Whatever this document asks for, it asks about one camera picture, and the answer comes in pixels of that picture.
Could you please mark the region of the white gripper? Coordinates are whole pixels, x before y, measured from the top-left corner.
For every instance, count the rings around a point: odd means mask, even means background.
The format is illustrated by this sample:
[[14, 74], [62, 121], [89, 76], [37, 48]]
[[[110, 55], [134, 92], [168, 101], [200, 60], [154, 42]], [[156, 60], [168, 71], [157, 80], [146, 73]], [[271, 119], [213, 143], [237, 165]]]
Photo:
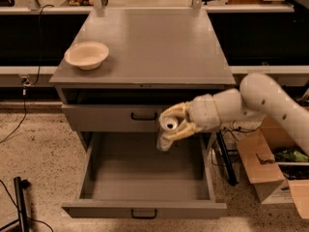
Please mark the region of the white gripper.
[[[177, 118], [186, 118], [189, 121], [176, 123]], [[199, 131], [216, 131], [221, 125], [215, 100], [212, 95], [206, 94], [196, 97], [193, 101], [181, 102], [165, 109], [158, 119], [162, 127], [166, 127], [166, 138], [171, 141], [188, 138]]]

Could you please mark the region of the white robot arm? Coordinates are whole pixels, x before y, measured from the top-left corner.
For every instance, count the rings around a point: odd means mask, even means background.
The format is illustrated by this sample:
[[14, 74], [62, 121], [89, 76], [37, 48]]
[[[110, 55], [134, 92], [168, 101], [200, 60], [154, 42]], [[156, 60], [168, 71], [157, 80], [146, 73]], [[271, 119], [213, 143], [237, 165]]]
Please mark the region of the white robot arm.
[[164, 110], [158, 119], [157, 148], [167, 151], [173, 142], [196, 132], [214, 131], [224, 123], [259, 114], [272, 118], [309, 155], [309, 110], [263, 73], [248, 74], [238, 89], [205, 94]]

